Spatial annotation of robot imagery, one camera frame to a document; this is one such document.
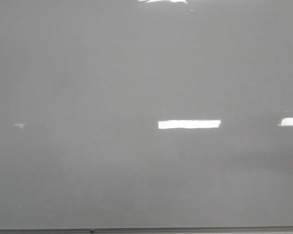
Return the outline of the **white glossy whiteboard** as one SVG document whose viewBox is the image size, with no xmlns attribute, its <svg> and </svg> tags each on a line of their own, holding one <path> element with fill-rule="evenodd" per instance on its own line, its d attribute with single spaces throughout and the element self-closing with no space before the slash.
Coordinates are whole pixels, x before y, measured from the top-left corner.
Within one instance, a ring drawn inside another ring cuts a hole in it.
<svg viewBox="0 0 293 234">
<path fill-rule="evenodd" d="M 0 229 L 293 226 L 293 0 L 0 0 Z"/>
</svg>

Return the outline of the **grey aluminium whiteboard frame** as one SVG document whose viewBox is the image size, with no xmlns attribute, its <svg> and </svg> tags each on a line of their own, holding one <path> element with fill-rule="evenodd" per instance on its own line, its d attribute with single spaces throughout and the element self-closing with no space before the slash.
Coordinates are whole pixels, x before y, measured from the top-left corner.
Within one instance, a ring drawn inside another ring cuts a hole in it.
<svg viewBox="0 0 293 234">
<path fill-rule="evenodd" d="M 293 226 L 0 229 L 0 234 L 293 234 Z"/>
</svg>

